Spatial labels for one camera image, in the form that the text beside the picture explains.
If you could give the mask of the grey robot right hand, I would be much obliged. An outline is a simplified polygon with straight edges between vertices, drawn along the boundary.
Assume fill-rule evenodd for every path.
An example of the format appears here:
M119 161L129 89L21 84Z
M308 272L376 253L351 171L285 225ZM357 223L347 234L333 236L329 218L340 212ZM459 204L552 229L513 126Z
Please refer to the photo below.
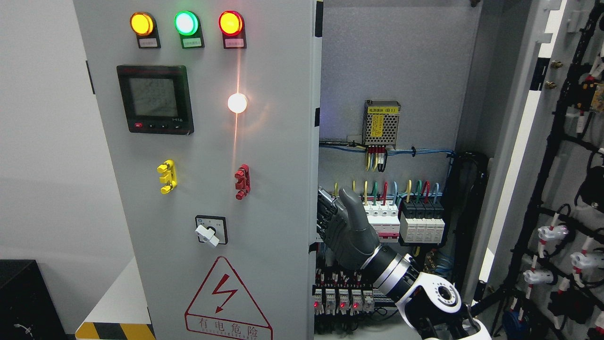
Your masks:
M349 270L362 268L379 246L360 196L349 187L341 188L336 198L319 187L317 233L339 264Z

